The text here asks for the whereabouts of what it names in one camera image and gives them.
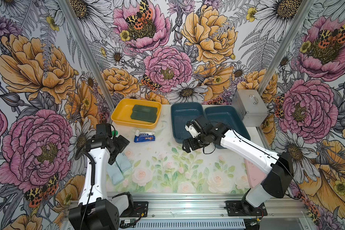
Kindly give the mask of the light blue pencil case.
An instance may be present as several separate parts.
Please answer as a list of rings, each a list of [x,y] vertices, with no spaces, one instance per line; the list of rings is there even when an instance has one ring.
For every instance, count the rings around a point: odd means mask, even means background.
[[[106,170],[114,186],[124,181],[122,171],[120,170],[116,162],[112,165],[108,164]]]
[[[120,169],[120,171],[122,173],[125,173],[127,172],[129,169],[132,168],[132,164],[130,162],[130,160],[128,159],[128,157],[123,154],[123,153],[120,153],[117,158],[116,158],[116,163]]]

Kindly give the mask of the large teal plastic tray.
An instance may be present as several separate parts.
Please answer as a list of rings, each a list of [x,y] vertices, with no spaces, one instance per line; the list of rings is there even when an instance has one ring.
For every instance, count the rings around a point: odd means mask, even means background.
[[[210,121],[213,126],[217,125],[218,123],[225,124],[228,127],[233,128],[244,138],[251,140],[251,137],[240,116],[235,108],[231,105],[206,107],[204,111],[207,120]]]

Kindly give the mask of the dark green pencil case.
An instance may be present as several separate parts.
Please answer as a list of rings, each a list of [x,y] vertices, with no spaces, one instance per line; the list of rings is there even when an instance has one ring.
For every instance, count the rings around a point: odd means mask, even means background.
[[[158,108],[157,107],[151,107],[151,106],[145,106],[145,105],[136,104],[132,108],[132,111],[133,112],[149,113],[149,114],[157,114]]]
[[[154,113],[133,111],[130,118],[133,120],[155,123],[157,120],[157,115]]]

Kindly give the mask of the silver metal case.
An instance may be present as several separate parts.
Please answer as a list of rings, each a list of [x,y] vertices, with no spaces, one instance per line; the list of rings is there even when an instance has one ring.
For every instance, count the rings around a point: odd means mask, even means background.
[[[232,106],[247,127],[259,127],[269,115],[257,90],[238,89],[233,96]]]

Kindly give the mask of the pink pencil case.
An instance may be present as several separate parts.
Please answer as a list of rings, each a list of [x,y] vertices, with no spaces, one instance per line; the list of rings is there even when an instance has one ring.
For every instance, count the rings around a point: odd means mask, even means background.
[[[263,173],[258,167],[256,167],[252,162],[248,160],[244,160],[247,176],[248,176],[248,182],[250,188],[256,187],[258,184],[261,184],[261,182],[266,178],[266,174]]]

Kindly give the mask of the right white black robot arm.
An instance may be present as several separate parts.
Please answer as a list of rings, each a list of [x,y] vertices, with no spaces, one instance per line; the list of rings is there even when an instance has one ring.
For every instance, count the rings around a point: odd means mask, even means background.
[[[183,141],[182,149],[190,153],[214,143],[231,150],[258,167],[266,177],[248,190],[241,200],[243,208],[255,209],[271,198],[283,198],[293,180],[291,157],[276,153],[249,141],[229,126],[210,122],[200,124],[197,120],[187,122],[186,131],[191,135]]]

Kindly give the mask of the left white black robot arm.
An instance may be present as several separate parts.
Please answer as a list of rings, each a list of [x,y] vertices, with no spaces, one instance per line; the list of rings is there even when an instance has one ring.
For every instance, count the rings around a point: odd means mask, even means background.
[[[107,167],[115,163],[117,156],[129,141],[116,136],[113,125],[97,124],[96,134],[76,152],[75,159],[87,159],[84,186],[78,205],[69,210],[69,221],[76,230],[117,230],[120,216],[134,212],[134,201],[129,192],[108,199],[106,190]]]

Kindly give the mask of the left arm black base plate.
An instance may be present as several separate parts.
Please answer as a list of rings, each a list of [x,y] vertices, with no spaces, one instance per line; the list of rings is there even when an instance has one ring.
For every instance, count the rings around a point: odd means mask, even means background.
[[[134,201],[133,210],[126,210],[120,214],[121,218],[145,218],[148,215],[148,201]]]

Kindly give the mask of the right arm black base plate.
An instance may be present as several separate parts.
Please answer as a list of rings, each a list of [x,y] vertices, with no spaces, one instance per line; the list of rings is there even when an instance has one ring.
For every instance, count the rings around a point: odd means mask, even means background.
[[[264,203],[259,207],[254,207],[246,201],[228,200],[225,201],[224,209],[226,209],[229,217],[257,216],[262,218],[268,215]]]

